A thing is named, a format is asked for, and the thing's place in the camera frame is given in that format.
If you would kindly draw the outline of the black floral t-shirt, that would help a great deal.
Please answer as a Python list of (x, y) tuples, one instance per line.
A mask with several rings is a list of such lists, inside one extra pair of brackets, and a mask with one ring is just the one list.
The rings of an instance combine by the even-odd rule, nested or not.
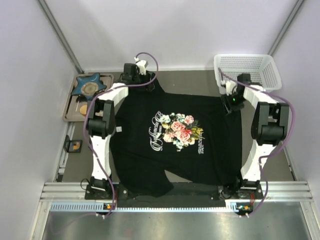
[(129, 191), (160, 197), (173, 189), (166, 173), (196, 184), (229, 185), (242, 167), (241, 112), (227, 113), (215, 96), (128, 89), (110, 139), (119, 181)]

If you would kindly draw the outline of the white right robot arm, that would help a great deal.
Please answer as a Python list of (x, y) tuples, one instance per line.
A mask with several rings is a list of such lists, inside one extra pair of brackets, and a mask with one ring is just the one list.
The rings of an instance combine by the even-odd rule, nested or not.
[(249, 73), (242, 73), (236, 79), (222, 70), (220, 85), (226, 93), (221, 96), (226, 113), (239, 112), (249, 102), (254, 108), (250, 128), (252, 147), (235, 183), (224, 186), (224, 192), (233, 196), (238, 193), (253, 193), (258, 190), (262, 170), (273, 150), (288, 135), (290, 105), (267, 92), (259, 83), (251, 80)]

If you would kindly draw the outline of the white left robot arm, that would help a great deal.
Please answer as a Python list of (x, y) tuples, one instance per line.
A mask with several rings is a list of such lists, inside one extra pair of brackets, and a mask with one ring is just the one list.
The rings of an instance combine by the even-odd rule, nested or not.
[(85, 137), (93, 155), (93, 170), (86, 187), (86, 196), (93, 199), (115, 199), (115, 187), (110, 178), (110, 140), (116, 130), (115, 105), (129, 94), (129, 88), (152, 90), (156, 75), (147, 71), (146, 60), (126, 63), (118, 82), (99, 93), (87, 104)]

